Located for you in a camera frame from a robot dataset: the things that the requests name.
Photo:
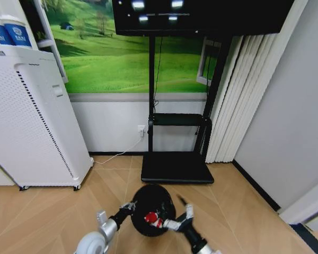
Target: television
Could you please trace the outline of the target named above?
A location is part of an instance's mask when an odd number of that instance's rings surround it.
[[[116,33],[137,36],[278,33],[294,0],[112,0]]]

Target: air purifier vent grille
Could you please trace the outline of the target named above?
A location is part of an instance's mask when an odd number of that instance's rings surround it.
[[[68,166],[68,164],[67,164],[67,162],[66,162],[66,160],[65,160],[65,158],[64,158],[64,156],[63,156],[63,154],[62,154],[62,152],[61,152],[61,150],[60,150],[60,148],[59,148],[59,146],[58,146],[58,144],[57,144],[57,142],[56,142],[56,140],[54,139],[54,137],[53,137],[53,135],[52,135],[52,133],[51,133],[49,127],[47,126],[47,123],[45,122],[45,120],[44,120],[44,118],[43,118],[43,116],[42,116],[42,114],[41,114],[41,111],[39,110],[39,108],[38,108],[38,106],[37,106],[37,104],[36,104],[36,102],[35,102],[35,100],[34,100],[32,94],[31,94],[31,92],[29,91],[29,89],[28,89],[28,87],[27,87],[27,85],[26,85],[26,83],[25,83],[25,81],[24,81],[22,75],[20,74],[19,71],[16,71],[16,73],[17,73],[17,75],[18,75],[18,77],[19,77],[19,79],[20,79],[22,85],[24,86],[24,89],[26,90],[26,92],[27,92],[27,94],[28,94],[28,96],[29,96],[31,102],[33,103],[33,106],[34,106],[34,108],[36,109],[36,111],[37,111],[37,113],[38,113],[38,115],[39,115],[39,117],[40,117],[40,120],[42,121],[43,125],[45,126],[45,128],[46,128],[46,130],[47,130],[47,132],[48,132],[48,134],[49,134],[49,136],[50,136],[50,138],[52,139],[52,142],[53,142],[55,148],[57,149],[58,153],[60,154],[61,159],[63,160],[63,162],[64,162],[64,164],[65,164],[65,166],[66,166],[68,172],[70,173],[70,175],[71,175],[72,177],[74,177],[74,176],[73,176],[73,173],[71,172],[71,170],[70,170],[70,168],[69,168],[69,166]]]

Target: green grass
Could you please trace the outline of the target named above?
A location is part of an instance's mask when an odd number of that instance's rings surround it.
[[[97,10],[108,18],[105,30],[108,36],[98,34]],[[49,10],[47,15],[68,76],[69,93],[148,91],[148,38],[116,35],[112,13],[101,5],[84,1],[66,0],[62,12]],[[78,19],[85,22],[83,39],[78,31],[61,30],[59,26],[68,21],[75,29]],[[158,92],[205,91],[205,86],[195,81],[201,46],[202,39],[163,38]],[[159,48],[157,38],[155,68]]]

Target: power outlet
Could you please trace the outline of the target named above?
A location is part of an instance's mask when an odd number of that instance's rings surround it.
[[[138,125],[138,133],[140,137],[144,136],[144,132],[145,132],[145,126],[144,125]]]

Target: curtain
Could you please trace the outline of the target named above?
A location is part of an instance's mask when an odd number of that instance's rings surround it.
[[[280,33],[233,40],[213,109],[207,163],[234,159],[306,3],[294,1]]]

